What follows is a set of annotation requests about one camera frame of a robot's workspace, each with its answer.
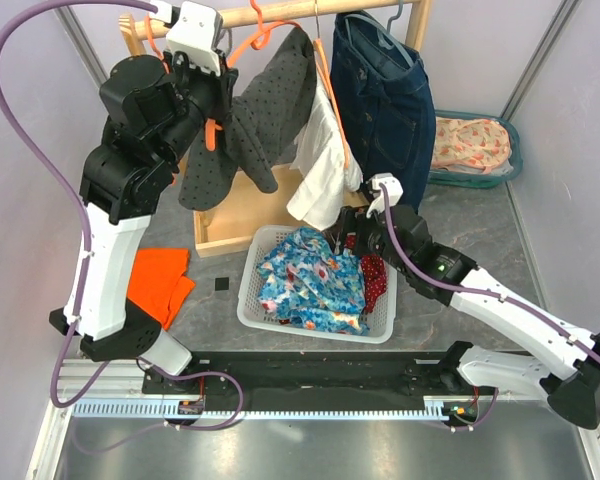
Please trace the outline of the grey dotted skirt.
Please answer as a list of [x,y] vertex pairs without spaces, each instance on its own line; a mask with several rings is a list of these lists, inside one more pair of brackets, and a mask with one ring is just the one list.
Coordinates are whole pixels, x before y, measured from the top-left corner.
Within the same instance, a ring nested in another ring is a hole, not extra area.
[[200,132],[189,148],[179,193],[182,207],[207,211],[229,194],[241,170],[259,191],[278,189],[272,167],[306,125],[317,86],[314,49],[309,36],[293,28],[267,63],[233,98],[229,123],[207,149]]

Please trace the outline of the grey hanger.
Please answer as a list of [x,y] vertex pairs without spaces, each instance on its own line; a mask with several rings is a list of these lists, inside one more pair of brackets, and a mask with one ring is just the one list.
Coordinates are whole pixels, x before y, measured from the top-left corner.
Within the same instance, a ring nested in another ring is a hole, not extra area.
[[233,50],[233,31],[231,29],[223,29],[220,33],[220,40],[226,41],[225,54],[229,55]]

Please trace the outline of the white pleated skirt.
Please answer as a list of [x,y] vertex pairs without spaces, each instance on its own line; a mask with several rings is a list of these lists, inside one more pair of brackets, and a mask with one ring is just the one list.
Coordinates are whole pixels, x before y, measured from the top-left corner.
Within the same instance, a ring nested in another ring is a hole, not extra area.
[[302,181],[287,203],[287,211],[295,219],[325,230],[336,222],[345,194],[359,189],[362,172],[351,149],[342,143],[321,80],[317,81],[309,119],[294,143],[296,154],[290,168],[302,175]]

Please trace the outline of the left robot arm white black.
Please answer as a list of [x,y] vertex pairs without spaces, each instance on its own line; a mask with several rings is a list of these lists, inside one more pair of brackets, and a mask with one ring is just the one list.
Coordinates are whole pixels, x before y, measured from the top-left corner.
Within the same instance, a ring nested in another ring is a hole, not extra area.
[[91,360],[142,359],[165,372],[178,393],[199,382],[190,350],[127,292],[140,241],[181,158],[208,119],[229,111],[237,72],[223,53],[216,59],[211,67],[182,51],[131,56],[101,85],[107,118],[79,188],[90,225],[81,244],[89,268],[76,275],[66,306],[49,315],[61,334],[81,336]]

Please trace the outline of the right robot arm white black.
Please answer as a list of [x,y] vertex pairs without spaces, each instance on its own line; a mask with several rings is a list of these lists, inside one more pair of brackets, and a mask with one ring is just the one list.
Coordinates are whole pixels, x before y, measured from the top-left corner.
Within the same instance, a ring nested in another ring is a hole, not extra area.
[[376,255],[421,296],[480,320],[524,355],[455,342],[438,368],[447,392],[489,387],[545,401],[583,429],[600,424],[600,332],[560,319],[508,289],[460,251],[432,239],[426,221],[406,205],[383,213],[345,207],[326,237],[337,250]]

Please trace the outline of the dark blue denim skirt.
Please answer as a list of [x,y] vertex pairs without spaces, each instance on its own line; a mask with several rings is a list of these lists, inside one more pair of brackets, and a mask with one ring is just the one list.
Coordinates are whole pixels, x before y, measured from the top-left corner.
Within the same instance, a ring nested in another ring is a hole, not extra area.
[[436,115],[429,79],[418,51],[415,64],[393,75],[378,73],[346,39],[342,17],[334,22],[330,79],[353,156],[363,178],[390,173],[402,185],[399,202],[417,210],[432,163]]

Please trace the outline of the grey-blue hanger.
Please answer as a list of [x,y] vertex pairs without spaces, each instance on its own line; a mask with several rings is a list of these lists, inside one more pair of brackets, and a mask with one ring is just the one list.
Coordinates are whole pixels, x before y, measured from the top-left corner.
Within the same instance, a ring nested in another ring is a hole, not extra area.
[[397,10],[385,25],[365,11],[348,12],[343,15],[346,39],[365,61],[378,73],[393,75],[393,70],[407,70],[414,66],[414,56],[392,34],[393,23],[404,10],[404,2],[397,3]]

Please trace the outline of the white plastic basket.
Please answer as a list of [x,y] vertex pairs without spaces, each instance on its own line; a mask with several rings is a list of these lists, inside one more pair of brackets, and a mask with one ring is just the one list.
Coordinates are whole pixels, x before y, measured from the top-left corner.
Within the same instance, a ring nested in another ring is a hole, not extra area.
[[315,337],[329,340],[342,340],[357,343],[380,344],[386,342],[393,333],[393,322],[396,315],[397,272],[385,264],[387,291],[379,296],[373,311],[365,314],[363,320],[370,332],[362,336],[339,333],[312,333],[309,329],[301,329],[290,324],[281,324],[265,312],[262,305],[256,305],[256,289],[264,285],[264,280],[256,275],[256,261],[280,244],[289,234],[291,227],[270,225],[261,227],[254,235],[248,250],[247,260],[238,293],[237,316],[240,322],[248,327],[289,333],[294,335]]

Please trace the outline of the teal bin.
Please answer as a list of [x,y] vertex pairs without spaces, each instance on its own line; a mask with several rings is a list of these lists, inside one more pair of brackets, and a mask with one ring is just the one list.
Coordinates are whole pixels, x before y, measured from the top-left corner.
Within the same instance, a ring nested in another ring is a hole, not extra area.
[[508,121],[455,111],[436,112],[436,137],[429,182],[490,189],[522,170],[520,138]]

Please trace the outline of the wooden clothes rack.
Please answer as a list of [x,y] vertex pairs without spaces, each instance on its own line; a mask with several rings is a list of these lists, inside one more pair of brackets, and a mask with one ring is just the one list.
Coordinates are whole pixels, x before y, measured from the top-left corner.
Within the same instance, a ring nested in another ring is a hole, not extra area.
[[[433,1],[277,1],[260,4],[265,23],[324,16],[356,10],[369,10],[412,4],[404,44],[420,50],[427,31]],[[257,23],[259,13],[251,6],[220,10],[226,28]],[[129,53],[146,53],[143,41],[164,38],[169,30],[163,22],[152,19],[148,28],[144,21],[135,21],[131,14],[118,19],[119,30]],[[215,208],[193,213],[195,249],[202,258],[247,250],[256,231],[266,225],[299,226],[300,222],[286,210],[286,204],[299,186],[302,177],[288,165],[273,167],[279,188],[273,194],[260,192],[256,185],[239,171],[227,197]]]

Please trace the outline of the floral pink cloth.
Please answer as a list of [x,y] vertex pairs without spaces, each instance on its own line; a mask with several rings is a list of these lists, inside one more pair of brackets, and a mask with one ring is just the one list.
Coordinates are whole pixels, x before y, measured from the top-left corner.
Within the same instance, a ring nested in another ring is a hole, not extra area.
[[503,176],[513,170],[507,130],[496,120],[438,116],[432,167],[478,176]]

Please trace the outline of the small black square marker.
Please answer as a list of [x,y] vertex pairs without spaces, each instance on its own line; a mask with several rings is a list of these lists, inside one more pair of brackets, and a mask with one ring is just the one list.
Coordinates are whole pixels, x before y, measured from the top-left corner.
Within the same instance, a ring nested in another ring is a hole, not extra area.
[[229,278],[228,277],[217,277],[215,279],[215,290],[226,291],[229,289]]

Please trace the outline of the orange cloth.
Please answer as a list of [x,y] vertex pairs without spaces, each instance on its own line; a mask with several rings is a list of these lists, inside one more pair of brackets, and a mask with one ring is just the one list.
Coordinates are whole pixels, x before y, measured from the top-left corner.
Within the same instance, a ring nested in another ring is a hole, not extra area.
[[144,248],[135,257],[127,297],[169,330],[196,287],[186,248]]

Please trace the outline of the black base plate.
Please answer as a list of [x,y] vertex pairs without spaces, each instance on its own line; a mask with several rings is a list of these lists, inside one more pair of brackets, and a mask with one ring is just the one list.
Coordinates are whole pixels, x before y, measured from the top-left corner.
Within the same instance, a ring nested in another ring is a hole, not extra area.
[[417,397],[484,398],[494,392],[462,379],[445,353],[426,354],[424,360],[420,364],[416,354],[401,351],[199,352],[175,379],[197,387],[194,375],[224,373],[234,377],[246,395],[262,389],[302,388],[357,388]]

